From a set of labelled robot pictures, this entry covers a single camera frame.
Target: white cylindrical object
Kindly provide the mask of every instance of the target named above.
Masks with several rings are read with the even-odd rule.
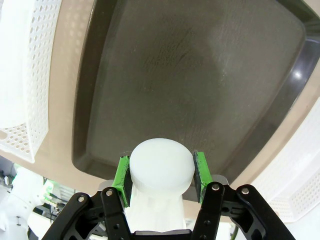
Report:
[[[193,156],[182,144],[165,138],[139,144],[130,157],[133,187],[126,216],[131,232],[185,229],[182,194],[194,172]]]

